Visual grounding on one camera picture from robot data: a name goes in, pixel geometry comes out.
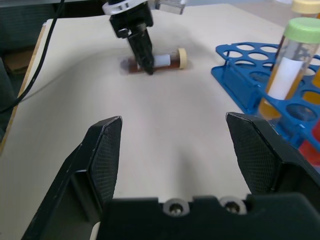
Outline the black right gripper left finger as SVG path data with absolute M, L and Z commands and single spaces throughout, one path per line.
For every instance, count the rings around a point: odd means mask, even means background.
M 21 240 L 90 240 L 113 199 L 123 120 L 92 125 L 65 159 Z

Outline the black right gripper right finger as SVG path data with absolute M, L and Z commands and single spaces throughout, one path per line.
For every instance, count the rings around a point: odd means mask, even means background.
M 228 112 L 237 163 L 252 194 L 300 193 L 320 210 L 320 173 L 264 119 Z

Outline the blue test tube rack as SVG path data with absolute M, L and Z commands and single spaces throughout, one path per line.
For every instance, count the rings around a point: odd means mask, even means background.
M 320 95 L 320 89 L 312 83 L 313 76 L 304 76 L 295 94 L 288 100 L 277 100 L 266 95 L 270 66 L 275 61 L 277 47 L 277 44 L 260 42 L 219 45 L 215 50 L 224 64 L 212 68 L 211 74 L 244 114 L 257 115 L 260 101 L 264 98 L 280 113 L 275 126 L 279 134 L 296 148 L 307 140 L 320 151 L 320 140 L 313 135 L 313 129 L 320 121 L 320 104 L 303 99 L 307 92 Z

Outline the yellow test tube green cap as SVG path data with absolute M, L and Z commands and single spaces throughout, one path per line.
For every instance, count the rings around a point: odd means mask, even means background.
M 273 69 L 265 89 L 273 100 L 292 98 L 320 46 L 320 19 L 291 19 L 283 32 Z

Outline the brown test tube cream cap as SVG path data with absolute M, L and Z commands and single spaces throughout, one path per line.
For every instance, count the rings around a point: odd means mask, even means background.
M 186 69 L 188 66 L 188 54 L 185 48 L 178 48 L 171 54 L 154 55 L 153 71 Z M 133 58 L 129 57 L 120 63 L 120 68 L 129 74 L 143 73 L 145 70 Z

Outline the red liquid test tube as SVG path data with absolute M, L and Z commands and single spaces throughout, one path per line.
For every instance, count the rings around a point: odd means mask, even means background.
M 320 120 L 312 130 L 312 135 L 320 143 Z M 310 142 L 305 140 L 299 147 L 303 157 L 314 167 L 320 167 L 320 151 L 318 151 Z

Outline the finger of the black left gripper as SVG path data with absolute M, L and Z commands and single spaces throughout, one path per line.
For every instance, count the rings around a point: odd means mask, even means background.
M 153 75 L 154 56 L 147 26 L 145 24 L 139 24 L 131 28 L 128 42 L 140 68 L 148 75 Z

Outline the clear plastic box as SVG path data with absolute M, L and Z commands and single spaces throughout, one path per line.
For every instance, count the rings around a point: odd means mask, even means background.
M 187 0 L 155 0 L 155 9 L 182 15 L 187 3 Z

